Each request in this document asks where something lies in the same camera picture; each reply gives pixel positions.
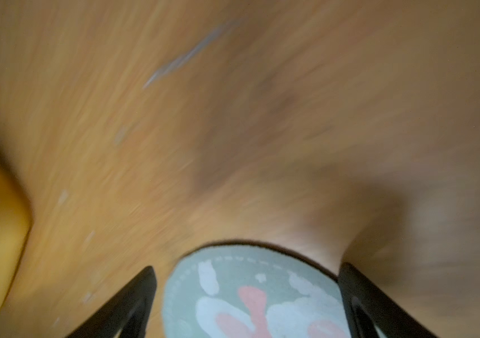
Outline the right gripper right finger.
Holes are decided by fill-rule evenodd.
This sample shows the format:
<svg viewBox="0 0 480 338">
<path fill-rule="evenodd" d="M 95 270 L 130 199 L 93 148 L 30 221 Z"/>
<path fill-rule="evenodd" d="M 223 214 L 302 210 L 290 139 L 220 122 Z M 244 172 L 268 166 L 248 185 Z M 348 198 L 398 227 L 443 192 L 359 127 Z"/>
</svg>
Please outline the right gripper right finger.
<svg viewBox="0 0 480 338">
<path fill-rule="evenodd" d="M 341 264 L 338 286 L 352 337 L 436 337 L 352 264 Z"/>
</svg>

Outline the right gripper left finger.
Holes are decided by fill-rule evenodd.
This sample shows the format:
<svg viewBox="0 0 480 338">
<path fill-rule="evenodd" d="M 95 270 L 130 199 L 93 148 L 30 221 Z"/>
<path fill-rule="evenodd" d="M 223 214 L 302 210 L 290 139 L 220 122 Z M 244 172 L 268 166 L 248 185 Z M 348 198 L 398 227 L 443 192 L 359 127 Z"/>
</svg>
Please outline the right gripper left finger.
<svg viewBox="0 0 480 338">
<path fill-rule="evenodd" d="M 155 271 L 147 266 L 68 338 L 144 338 L 156 290 Z"/>
</svg>

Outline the green bunny round coaster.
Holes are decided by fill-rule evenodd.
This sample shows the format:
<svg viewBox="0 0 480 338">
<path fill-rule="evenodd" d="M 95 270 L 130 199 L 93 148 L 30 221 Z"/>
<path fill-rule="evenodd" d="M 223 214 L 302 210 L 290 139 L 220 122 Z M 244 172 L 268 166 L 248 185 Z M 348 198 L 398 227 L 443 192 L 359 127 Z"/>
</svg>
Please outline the green bunny round coaster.
<svg viewBox="0 0 480 338">
<path fill-rule="evenodd" d="M 334 277 L 247 244 L 199 249 L 165 285 L 166 337 L 350 337 Z"/>
</svg>

